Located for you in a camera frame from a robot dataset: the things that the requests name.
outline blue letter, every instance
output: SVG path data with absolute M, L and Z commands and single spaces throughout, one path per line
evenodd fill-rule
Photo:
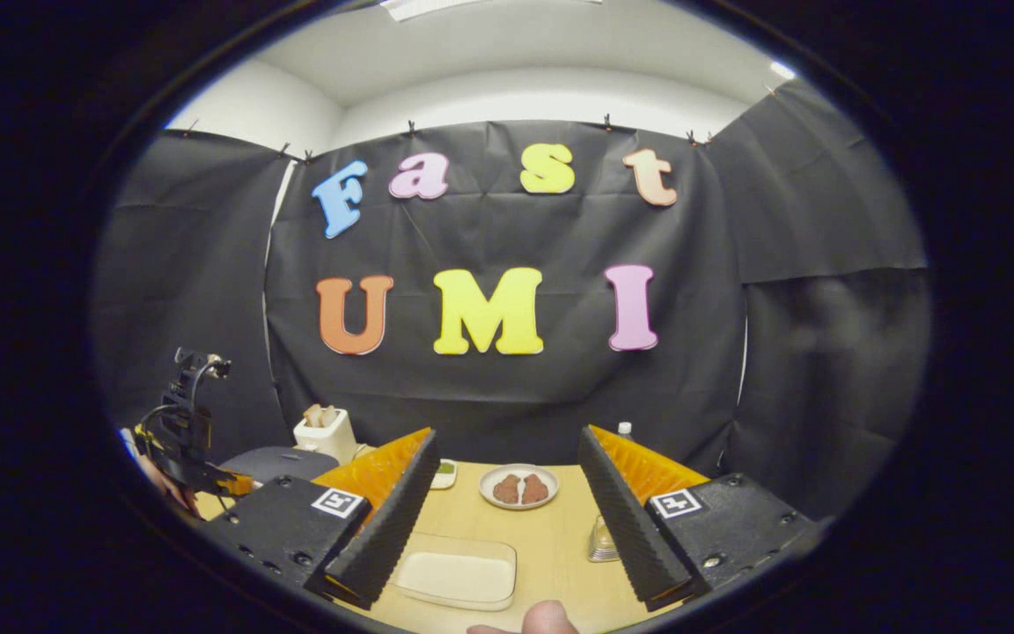
M 347 202 L 360 204 L 363 200 L 363 186 L 358 183 L 355 177 L 366 175 L 366 163 L 361 160 L 346 165 L 335 173 L 335 177 L 322 181 L 310 195 L 318 198 L 318 204 L 322 205 L 323 216 L 327 216 L 327 237 L 338 236 L 352 224 L 358 222 L 361 214 L 358 210 L 351 209 Z

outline table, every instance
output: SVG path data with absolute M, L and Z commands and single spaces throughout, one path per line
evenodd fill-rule
M 558 477 L 559 493 L 530 510 L 500 509 L 480 495 L 480 478 L 497 466 L 458 463 L 453 486 L 428 492 L 414 531 L 488 539 L 514 547 L 518 554 L 515 601 L 507 610 L 450 609 L 407 597 L 388 584 L 369 611 L 336 604 L 418 634 L 463 634 L 476 624 L 519 631 L 523 614 L 544 598 L 559 598 L 581 634 L 615 630 L 679 606 L 672 604 L 649 615 L 644 604 L 637 602 L 621 562 L 589 561 L 589 534 L 599 510 L 580 466 L 546 467 Z M 214 517 L 221 512 L 221 503 L 200 493 L 198 509 L 203 517 Z

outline white ceiling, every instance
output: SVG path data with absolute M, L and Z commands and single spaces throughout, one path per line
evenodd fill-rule
M 756 103 L 784 81 L 771 59 L 661 0 L 490 0 L 397 23 L 382 7 L 304 25 L 258 59 L 344 108 L 490 70 L 584 67 L 665 77 Z

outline ceiling light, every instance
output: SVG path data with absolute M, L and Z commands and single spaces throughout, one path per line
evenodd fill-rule
M 781 77 L 785 77 L 785 79 L 792 79 L 797 76 L 796 72 L 789 70 L 789 67 L 781 64 L 781 62 L 773 62 L 773 64 L 770 64 L 770 68 L 772 68 L 773 72 L 776 72 Z
M 390 13 L 394 21 L 405 21 L 410 17 L 423 16 L 425 13 L 459 7 L 462 4 L 487 3 L 488 0 L 385 0 L 379 3 Z M 584 3 L 600 4 L 603 0 L 578 0 Z

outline meat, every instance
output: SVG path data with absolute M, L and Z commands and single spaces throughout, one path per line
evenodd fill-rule
M 544 501 L 551 494 L 551 490 L 534 474 L 523 478 L 523 484 L 526 485 L 523 489 L 523 504 Z
M 504 504 L 518 504 L 518 476 L 511 474 L 505 477 L 491 491 L 491 495 Z

